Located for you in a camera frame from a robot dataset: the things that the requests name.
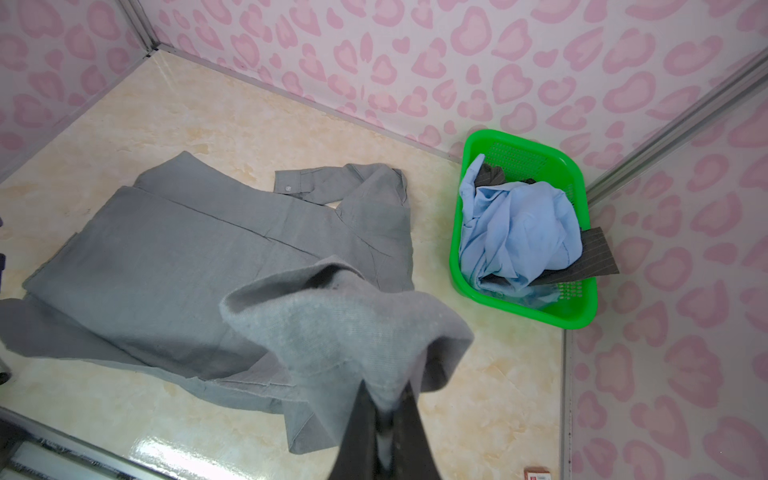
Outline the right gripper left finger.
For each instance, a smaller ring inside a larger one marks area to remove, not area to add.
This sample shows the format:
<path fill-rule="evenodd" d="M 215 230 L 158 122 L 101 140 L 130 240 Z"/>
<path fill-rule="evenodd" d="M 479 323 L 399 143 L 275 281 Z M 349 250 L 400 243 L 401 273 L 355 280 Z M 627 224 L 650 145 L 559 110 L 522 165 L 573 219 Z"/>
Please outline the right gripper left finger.
<path fill-rule="evenodd" d="M 361 382 L 329 480 L 374 480 L 378 472 L 377 407 Z"/>

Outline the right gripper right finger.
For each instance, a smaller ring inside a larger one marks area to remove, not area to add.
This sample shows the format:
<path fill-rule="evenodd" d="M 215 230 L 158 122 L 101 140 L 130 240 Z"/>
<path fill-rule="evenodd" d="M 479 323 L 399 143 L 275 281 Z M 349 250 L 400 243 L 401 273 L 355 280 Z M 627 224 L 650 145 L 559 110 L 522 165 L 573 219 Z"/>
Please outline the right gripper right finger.
<path fill-rule="evenodd" d="M 392 420 L 392 479 L 440 480 L 411 384 L 403 391 Z"/>

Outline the grey long sleeve shirt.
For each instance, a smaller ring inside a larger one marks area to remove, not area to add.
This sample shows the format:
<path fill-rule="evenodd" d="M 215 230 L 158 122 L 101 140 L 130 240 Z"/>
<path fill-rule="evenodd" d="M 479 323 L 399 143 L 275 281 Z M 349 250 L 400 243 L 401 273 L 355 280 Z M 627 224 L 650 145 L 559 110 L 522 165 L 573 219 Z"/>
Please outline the grey long sleeve shirt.
<path fill-rule="evenodd" d="M 27 357 L 85 360 L 280 414 L 289 450 L 337 446 L 356 392 L 443 388 L 474 336 L 412 282 L 404 173 L 284 170 L 272 191 L 189 153 L 119 189 L 1 303 Z"/>

